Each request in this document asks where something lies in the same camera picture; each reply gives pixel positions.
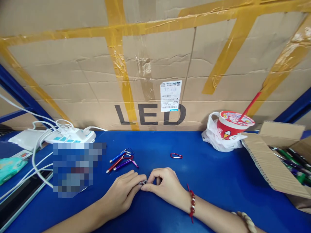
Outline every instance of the teal packet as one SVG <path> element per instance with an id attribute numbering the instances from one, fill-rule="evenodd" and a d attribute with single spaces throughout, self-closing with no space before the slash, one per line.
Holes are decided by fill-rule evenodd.
<path id="1" fill-rule="evenodd" d="M 0 159 L 0 185 L 18 173 L 25 165 L 23 158 L 4 158 Z"/>

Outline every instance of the blue table surface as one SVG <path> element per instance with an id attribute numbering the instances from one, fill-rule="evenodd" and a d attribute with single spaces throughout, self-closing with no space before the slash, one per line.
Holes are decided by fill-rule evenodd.
<path id="1" fill-rule="evenodd" d="M 14 134 L 1 138 L 1 157 L 9 157 L 21 148 L 7 142 Z M 94 184 L 73 198 L 58 198 L 45 186 L 6 230 L 42 232 L 100 199 L 114 180 L 134 169 L 147 177 L 154 168 L 171 167 L 181 184 L 187 183 L 194 193 L 228 211 L 246 212 L 266 232 L 311 232 L 311 215 L 297 210 L 287 197 L 272 190 L 245 148 L 229 153 L 216 151 L 203 142 L 201 132 L 110 131 L 97 132 L 96 142 L 107 143 L 107 155 L 98 165 Z M 106 174 L 109 160 L 130 147 L 135 151 L 133 164 Z M 36 155 L 40 161 L 52 152 L 46 146 Z M 172 159 L 170 153 L 183 155 Z M 53 162 L 47 158 L 42 166 Z M 0 196 L 14 186 L 30 169 L 29 162 L 17 175 L 0 186 Z M 130 209 L 95 232 L 213 232 L 199 220 L 190 217 L 153 193 L 139 191 Z"/>

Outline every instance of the wrist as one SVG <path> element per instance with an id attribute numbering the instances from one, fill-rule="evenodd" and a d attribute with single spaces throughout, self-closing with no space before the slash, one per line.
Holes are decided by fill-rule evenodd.
<path id="1" fill-rule="evenodd" d="M 181 202 L 179 209 L 189 214 L 191 211 L 191 200 L 192 200 L 191 193 L 188 192 L 187 190 L 184 190 L 181 196 L 182 198 L 180 199 Z"/>
<path id="2" fill-rule="evenodd" d="M 100 224 L 100 226 L 104 225 L 110 220 L 109 213 L 107 213 L 107 208 L 105 208 L 106 205 L 101 199 L 93 203 L 92 206 L 95 213 L 95 218 L 97 219 L 97 222 Z"/>

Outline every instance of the tablet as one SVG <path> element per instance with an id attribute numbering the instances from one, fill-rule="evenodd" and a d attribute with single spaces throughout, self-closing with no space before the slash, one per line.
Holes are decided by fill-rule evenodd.
<path id="1" fill-rule="evenodd" d="M 53 176 L 52 169 L 44 169 L 40 173 L 46 180 Z M 45 183 L 35 174 L 4 199 L 0 204 L 0 233 L 11 225 L 44 186 Z"/>

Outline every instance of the red paper cup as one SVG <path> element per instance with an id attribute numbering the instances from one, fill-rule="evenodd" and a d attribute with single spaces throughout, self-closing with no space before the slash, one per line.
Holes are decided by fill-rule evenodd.
<path id="1" fill-rule="evenodd" d="M 255 121 L 248 116 L 244 116 L 243 119 L 240 120 L 241 115 L 240 113 L 231 111 L 220 112 L 220 117 L 217 121 L 217 129 L 222 139 L 234 140 L 238 134 L 255 124 Z"/>

